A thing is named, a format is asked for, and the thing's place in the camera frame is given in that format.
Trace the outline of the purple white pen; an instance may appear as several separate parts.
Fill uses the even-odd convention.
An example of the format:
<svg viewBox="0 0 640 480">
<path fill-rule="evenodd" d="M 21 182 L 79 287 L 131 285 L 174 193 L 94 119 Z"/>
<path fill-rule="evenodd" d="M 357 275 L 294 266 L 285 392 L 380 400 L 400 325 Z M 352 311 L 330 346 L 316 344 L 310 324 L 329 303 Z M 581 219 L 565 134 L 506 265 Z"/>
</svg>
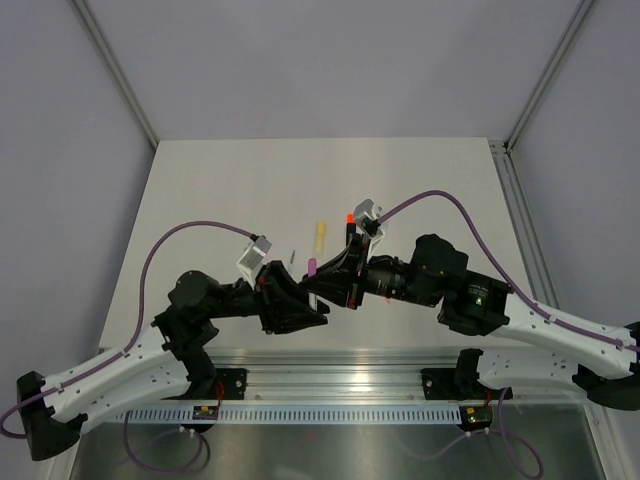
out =
<svg viewBox="0 0 640 480">
<path fill-rule="evenodd" d="M 307 263 L 307 278 L 311 278 L 316 274 L 316 272 L 317 272 L 317 260 L 315 258 L 310 258 Z M 312 292 L 309 292 L 308 301 L 309 301 L 309 307 L 312 310 L 316 311 L 317 305 L 318 305 L 317 295 Z"/>
</svg>

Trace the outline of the yellow highlighter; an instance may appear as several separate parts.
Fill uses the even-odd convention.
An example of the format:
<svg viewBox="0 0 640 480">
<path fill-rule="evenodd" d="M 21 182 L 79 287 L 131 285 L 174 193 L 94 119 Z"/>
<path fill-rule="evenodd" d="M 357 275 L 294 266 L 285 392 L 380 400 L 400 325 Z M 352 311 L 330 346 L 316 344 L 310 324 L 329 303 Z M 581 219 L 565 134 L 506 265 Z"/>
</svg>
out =
<svg viewBox="0 0 640 480">
<path fill-rule="evenodd" d="M 316 223 L 315 235 L 314 235 L 314 254 L 321 256 L 325 250 L 325 239 L 327 232 L 327 223 L 324 220 L 320 220 Z"/>
</svg>

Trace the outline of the black orange highlighter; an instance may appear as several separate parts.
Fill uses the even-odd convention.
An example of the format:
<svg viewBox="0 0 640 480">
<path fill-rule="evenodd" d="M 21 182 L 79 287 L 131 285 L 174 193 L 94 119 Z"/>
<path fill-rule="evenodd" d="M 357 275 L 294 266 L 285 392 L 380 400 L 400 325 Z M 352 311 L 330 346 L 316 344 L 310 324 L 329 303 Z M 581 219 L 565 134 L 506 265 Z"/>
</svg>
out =
<svg viewBox="0 0 640 480">
<path fill-rule="evenodd" d="M 349 244 L 351 238 L 356 234 L 356 223 L 354 221 L 354 216 L 352 213 L 348 213 L 346 217 L 346 225 L 345 225 L 345 243 Z"/>
</svg>

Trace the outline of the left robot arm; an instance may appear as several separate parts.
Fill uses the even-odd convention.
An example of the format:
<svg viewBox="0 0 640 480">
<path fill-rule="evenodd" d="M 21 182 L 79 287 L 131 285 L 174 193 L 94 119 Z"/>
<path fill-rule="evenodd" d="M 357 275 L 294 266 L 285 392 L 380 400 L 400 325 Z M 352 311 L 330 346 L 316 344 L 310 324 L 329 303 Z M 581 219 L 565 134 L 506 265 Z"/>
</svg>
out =
<svg viewBox="0 0 640 480">
<path fill-rule="evenodd" d="M 35 371 L 17 381 L 19 415 L 34 461 L 55 457 L 113 416 L 165 398 L 200 399 L 218 373 L 205 350 L 219 333 L 216 319 L 256 317 L 267 334 L 324 326 L 330 308 L 309 294 L 279 261 L 255 284 L 221 284 L 200 271 L 181 275 L 168 308 L 130 347 L 112 348 L 66 373 Z"/>
</svg>

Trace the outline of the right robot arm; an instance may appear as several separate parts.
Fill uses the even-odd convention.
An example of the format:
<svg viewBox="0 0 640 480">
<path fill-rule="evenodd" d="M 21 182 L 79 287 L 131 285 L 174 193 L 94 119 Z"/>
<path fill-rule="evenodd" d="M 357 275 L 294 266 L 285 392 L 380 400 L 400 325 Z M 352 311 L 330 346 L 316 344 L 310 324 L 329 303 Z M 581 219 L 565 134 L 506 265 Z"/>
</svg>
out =
<svg viewBox="0 0 640 480">
<path fill-rule="evenodd" d="M 485 400 L 516 387 L 582 392 L 600 406 L 639 408 L 639 326 L 607 327 L 520 296 L 515 287 L 467 267 L 468 257 L 437 235 L 419 237 L 410 261 L 372 256 L 354 235 L 334 259 L 302 280 L 309 292 L 357 309 L 365 295 L 439 310 L 437 320 L 465 336 L 530 345 L 520 353 L 467 348 L 448 368 L 422 370 L 428 400 Z"/>
</svg>

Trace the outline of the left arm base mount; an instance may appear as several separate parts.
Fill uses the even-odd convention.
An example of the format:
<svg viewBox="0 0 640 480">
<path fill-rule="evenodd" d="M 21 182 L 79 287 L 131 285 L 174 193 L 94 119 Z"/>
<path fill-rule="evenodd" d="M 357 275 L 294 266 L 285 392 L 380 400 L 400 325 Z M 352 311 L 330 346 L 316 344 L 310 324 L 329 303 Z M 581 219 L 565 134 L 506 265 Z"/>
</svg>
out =
<svg viewBox="0 0 640 480">
<path fill-rule="evenodd" d="M 248 370 L 238 367 L 216 367 L 205 353 L 196 353 L 186 363 L 190 386 L 185 393 L 190 400 L 243 400 Z"/>
</svg>

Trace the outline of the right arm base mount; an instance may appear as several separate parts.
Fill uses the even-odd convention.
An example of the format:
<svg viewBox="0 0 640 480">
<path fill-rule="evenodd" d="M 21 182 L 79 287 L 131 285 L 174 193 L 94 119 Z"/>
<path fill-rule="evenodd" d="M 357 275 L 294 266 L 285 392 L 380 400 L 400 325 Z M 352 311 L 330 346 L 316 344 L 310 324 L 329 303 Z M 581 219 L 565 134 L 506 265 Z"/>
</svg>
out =
<svg viewBox="0 0 640 480">
<path fill-rule="evenodd" d="M 464 349 L 454 367 L 427 367 L 420 370 L 425 400 L 471 401 L 498 400 L 501 389 L 479 382 L 479 361 L 486 357 L 481 349 Z"/>
</svg>

